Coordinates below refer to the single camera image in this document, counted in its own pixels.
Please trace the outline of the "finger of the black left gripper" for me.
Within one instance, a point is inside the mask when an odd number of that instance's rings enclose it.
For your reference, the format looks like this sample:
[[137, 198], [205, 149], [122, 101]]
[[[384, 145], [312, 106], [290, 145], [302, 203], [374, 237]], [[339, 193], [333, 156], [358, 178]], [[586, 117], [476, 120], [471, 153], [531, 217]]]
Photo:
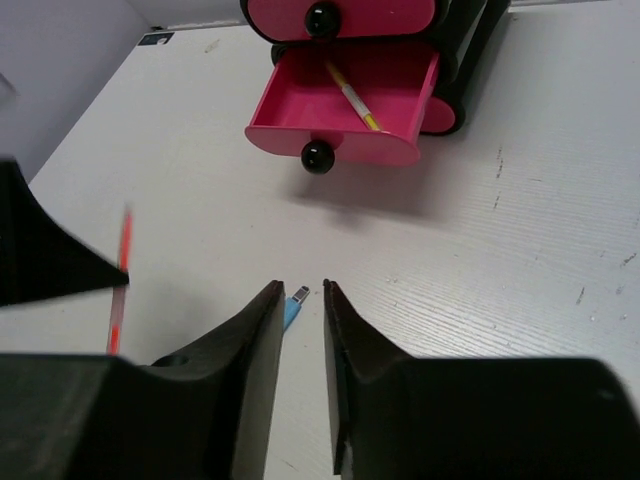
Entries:
[[58, 225], [13, 158], [1, 160], [1, 304], [124, 287], [129, 275]]

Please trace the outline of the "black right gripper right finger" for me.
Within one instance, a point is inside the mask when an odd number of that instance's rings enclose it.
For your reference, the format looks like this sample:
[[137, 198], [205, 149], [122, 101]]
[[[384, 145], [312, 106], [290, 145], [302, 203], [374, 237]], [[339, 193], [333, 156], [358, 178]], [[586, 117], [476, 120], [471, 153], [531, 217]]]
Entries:
[[344, 479], [635, 479], [639, 419], [589, 358], [417, 358], [324, 282], [333, 470]]

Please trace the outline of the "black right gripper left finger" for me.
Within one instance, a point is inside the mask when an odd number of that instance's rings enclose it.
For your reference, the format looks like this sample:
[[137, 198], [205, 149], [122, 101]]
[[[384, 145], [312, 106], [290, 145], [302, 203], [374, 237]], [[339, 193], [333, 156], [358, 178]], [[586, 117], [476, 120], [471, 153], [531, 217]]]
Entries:
[[284, 285], [151, 365], [117, 356], [1, 358], [5, 479], [260, 479]]

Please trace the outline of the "yellow pencil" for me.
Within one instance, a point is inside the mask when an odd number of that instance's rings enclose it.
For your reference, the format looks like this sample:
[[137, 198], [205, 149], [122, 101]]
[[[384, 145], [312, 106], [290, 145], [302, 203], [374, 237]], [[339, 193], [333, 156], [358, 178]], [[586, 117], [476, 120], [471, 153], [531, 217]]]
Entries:
[[381, 127], [375, 120], [370, 109], [366, 106], [364, 101], [356, 93], [354, 88], [348, 83], [346, 78], [337, 69], [337, 67], [330, 61], [325, 62], [325, 67], [332, 80], [338, 86], [339, 90], [349, 102], [360, 120], [367, 126], [369, 130], [381, 131]]

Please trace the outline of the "pink top drawer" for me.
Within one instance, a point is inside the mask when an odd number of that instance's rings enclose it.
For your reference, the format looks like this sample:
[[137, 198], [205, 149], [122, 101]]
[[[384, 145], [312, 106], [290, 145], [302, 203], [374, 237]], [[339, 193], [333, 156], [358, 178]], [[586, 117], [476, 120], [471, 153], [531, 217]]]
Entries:
[[[398, 36], [418, 33], [444, 10], [438, 1], [336, 0], [339, 38]], [[252, 28], [272, 43], [307, 41], [307, 14], [315, 1], [242, 1]]]

